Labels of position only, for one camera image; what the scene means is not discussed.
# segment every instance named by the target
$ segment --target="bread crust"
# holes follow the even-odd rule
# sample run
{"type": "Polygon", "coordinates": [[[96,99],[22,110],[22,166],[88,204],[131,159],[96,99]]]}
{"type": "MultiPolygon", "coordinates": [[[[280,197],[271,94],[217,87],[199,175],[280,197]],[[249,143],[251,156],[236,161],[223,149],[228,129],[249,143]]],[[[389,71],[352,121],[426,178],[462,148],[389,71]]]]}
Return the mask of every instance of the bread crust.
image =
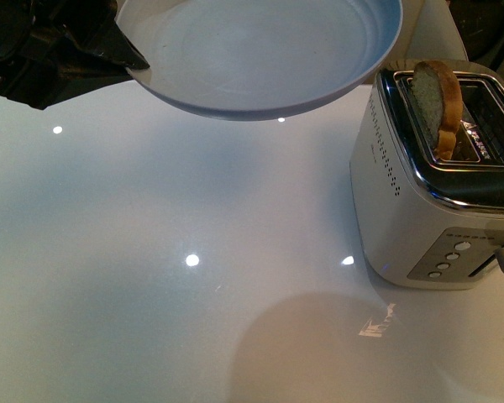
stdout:
{"type": "Polygon", "coordinates": [[[451,160],[456,145],[455,134],[463,116],[463,96],[456,75],[439,60],[425,60],[416,64],[414,76],[423,72],[436,76],[441,91],[443,115],[438,127],[438,142],[435,155],[442,160],[451,160]]]}

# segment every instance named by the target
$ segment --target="bread slice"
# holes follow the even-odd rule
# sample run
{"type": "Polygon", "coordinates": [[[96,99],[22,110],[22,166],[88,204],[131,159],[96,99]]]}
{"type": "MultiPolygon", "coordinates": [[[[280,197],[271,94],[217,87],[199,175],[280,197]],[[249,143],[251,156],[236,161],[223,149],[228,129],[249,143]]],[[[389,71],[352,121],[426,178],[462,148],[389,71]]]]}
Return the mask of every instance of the bread slice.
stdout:
{"type": "Polygon", "coordinates": [[[414,68],[412,93],[431,133],[435,157],[451,160],[463,114],[459,80],[442,61],[421,61],[414,68]]]}

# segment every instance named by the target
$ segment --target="white countertop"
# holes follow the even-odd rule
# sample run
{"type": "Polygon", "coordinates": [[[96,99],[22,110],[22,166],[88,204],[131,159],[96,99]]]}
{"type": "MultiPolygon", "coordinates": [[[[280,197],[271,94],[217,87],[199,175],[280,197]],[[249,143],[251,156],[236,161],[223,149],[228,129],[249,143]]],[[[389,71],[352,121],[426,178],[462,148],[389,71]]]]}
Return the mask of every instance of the white countertop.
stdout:
{"type": "Polygon", "coordinates": [[[0,97],[0,403],[504,402],[504,275],[421,291],[365,266],[369,93],[284,123],[134,82],[0,97]]]}

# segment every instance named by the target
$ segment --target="toaster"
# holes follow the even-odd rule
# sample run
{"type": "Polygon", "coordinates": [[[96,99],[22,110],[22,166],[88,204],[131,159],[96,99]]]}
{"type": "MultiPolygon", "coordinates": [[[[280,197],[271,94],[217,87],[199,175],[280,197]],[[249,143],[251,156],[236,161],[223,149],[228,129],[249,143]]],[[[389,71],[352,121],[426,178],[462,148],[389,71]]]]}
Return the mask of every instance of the toaster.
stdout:
{"type": "Polygon", "coordinates": [[[401,60],[375,76],[350,160],[365,260],[397,285],[465,290],[504,272],[504,81],[484,66],[442,60],[464,111],[452,160],[434,145],[401,60]]]}

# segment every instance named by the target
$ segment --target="white plate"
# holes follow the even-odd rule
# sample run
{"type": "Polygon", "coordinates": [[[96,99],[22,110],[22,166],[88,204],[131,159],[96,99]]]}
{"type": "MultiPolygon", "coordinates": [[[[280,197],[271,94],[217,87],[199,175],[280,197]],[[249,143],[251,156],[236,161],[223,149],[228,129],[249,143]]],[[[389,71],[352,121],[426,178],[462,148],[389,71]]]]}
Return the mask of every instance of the white plate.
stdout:
{"type": "Polygon", "coordinates": [[[271,119],[358,86],[390,51],[401,0],[128,0],[118,25],[150,63],[130,74],[189,112],[271,119]]]}

